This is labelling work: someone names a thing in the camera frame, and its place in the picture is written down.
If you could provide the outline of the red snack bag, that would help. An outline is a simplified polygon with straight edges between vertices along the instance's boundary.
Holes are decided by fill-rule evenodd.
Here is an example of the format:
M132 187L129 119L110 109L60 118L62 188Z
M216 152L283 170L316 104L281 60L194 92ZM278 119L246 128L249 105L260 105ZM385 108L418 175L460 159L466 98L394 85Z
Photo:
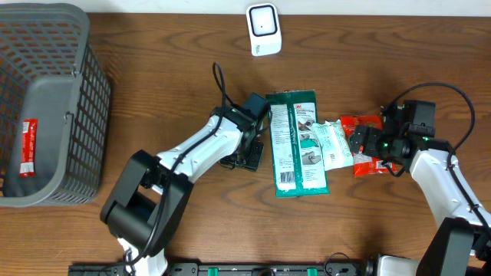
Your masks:
M354 134L357 125L382 129L380 117L371 116L347 116L341 117L341 126L346 135L348 146L351 146L350 138ZM378 173L389 173L389 169L382 165L382 160L361 153L353 153L354 177L367 176Z

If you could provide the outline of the light green wipes pack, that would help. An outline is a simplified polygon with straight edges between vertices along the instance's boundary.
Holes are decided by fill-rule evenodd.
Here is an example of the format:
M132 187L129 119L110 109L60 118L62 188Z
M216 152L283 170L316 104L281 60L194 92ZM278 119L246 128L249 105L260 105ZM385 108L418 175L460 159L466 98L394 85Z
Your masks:
M313 130L321 147L325 171L354 165L340 120L314 123Z

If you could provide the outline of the dark green packet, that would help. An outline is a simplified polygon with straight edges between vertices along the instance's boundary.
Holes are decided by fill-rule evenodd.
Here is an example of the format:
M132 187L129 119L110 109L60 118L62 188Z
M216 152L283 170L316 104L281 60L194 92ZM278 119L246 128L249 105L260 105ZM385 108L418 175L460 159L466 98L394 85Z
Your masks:
M266 96L271 107L269 133L276 196L291 198L329 193L313 90L294 90Z

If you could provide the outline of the red packet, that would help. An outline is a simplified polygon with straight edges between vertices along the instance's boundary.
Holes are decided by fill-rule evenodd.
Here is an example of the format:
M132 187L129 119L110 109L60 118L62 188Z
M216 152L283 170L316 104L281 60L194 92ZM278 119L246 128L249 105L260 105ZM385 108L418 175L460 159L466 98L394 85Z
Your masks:
M35 147L38 120L25 119L22 124L21 162L19 176L27 178L35 176Z

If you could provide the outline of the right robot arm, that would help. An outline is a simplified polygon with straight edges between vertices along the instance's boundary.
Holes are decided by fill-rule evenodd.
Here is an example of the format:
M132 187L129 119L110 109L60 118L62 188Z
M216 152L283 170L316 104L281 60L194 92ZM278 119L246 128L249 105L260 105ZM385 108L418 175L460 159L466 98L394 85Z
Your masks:
M425 124L403 123L380 130L358 125L348 136L353 153L397 163L399 177L409 173L427 200L437 233L419 261L381 255L366 275L488 275L490 214L479 203L460 172L445 140Z

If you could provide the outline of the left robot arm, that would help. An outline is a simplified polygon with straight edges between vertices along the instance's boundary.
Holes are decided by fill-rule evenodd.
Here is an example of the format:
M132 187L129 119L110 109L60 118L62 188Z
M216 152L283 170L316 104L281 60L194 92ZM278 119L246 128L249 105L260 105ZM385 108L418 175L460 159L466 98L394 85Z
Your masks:
M100 219L124 248L124 275L162 275L165 248L183 217L194 184L214 164L256 170L257 137L269 115L217 107L206 125L180 145L150 155L133 154L101 209Z

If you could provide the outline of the white barcode scanner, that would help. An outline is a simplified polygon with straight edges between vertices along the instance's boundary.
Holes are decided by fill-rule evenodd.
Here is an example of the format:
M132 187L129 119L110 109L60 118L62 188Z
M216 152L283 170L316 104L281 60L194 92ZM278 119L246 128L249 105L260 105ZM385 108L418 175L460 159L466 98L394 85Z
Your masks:
M245 14L252 55L261 57L279 53L282 33L277 8L272 3L250 5Z

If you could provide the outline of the grey plastic mesh basket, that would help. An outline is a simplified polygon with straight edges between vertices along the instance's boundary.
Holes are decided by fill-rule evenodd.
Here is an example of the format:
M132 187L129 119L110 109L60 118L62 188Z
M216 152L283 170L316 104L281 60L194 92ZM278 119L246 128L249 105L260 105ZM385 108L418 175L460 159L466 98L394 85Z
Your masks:
M1 6L1 204L80 205L101 183L112 100L89 42L88 16L70 4ZM35 176L19 176L22 124L38 120Z

